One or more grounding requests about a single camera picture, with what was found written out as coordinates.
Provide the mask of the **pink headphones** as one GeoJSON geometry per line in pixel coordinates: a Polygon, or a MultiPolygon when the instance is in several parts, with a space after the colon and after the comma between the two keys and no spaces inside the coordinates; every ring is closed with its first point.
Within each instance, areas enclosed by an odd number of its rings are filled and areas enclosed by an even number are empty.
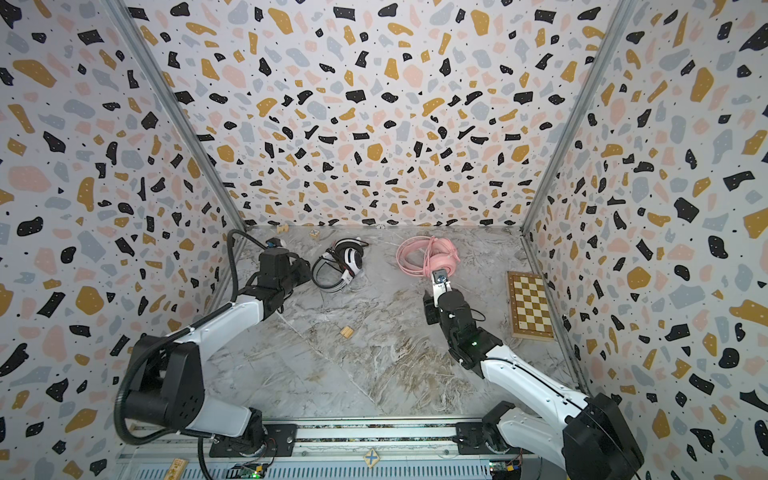
{"type": "Polygon", "coordinates": [[[414,236],[397,248],[395,260],[400,270],[411,277],[429,277],[434,271],[445,270],[452,276],[460,258],[454,243],[443,237],[414,236]]]}

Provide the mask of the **white black headphones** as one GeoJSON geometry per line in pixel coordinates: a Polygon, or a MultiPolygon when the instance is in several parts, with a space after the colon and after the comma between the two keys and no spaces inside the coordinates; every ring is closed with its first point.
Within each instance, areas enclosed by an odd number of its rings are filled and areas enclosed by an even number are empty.
{"type": "Polygon", "coordinates": [[[359,237],[342,238],[327,248],[311,267],[311,280],[322,291],[335,293],[348,286],[363,270],[363,258],[369,242],[359,237]],[[340,274],[332,284],[324,284],[319,279],[323,267],[330,267],[340,274]]]}

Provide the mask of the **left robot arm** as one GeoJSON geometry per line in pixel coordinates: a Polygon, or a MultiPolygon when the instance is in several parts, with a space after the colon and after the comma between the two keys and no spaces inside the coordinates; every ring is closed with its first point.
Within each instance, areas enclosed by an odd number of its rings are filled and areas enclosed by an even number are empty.
{"type": "Polygon", "coordinates": [[[244,286],[234,286],[234,297],[225,305],[167,336],[142,337],[115,399],[120,439],[143,445],[178,433],[227,442],[243,456],[264,449],[261,412],[208,394],[204,365],[237,336],[281,311],[294,289],[310,279],[308,261],[285,248],[267,248],[258,271],[244,286]]]}

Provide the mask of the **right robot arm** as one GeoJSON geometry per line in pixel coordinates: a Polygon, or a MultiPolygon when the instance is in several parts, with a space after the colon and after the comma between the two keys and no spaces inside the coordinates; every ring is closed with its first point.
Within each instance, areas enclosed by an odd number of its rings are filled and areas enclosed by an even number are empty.
{"type": "Polygon", "coordinates": [[[423,305],[450,356],[514,398],[483,417],[484,446],[500,454],[512,448],[535,453],[571,479],[638,478],[644,456],[612,398],[571,389],[522,360],[478,326],[463,294],[447,283],[425,293],[423,305]]]}

